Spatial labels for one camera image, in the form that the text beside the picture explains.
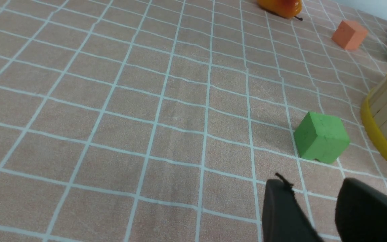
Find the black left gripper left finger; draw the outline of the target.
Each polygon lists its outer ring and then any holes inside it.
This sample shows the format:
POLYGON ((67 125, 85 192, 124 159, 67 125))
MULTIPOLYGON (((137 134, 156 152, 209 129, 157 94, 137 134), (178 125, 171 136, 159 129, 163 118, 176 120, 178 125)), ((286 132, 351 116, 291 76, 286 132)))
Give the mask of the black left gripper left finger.
POLYGON ((264 242, 322 242, 295 198, 293 184, 279 173, 268 179, 262 212, 264 242))

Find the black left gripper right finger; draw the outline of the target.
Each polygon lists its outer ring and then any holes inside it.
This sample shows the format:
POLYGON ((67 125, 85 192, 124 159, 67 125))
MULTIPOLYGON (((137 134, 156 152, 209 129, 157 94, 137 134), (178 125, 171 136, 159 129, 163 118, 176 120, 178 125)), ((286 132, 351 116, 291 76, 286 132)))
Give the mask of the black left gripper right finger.
POLYGON ((335 225, 343 242, 387 242, 387 196, 356 178, 345 178, 335 225))

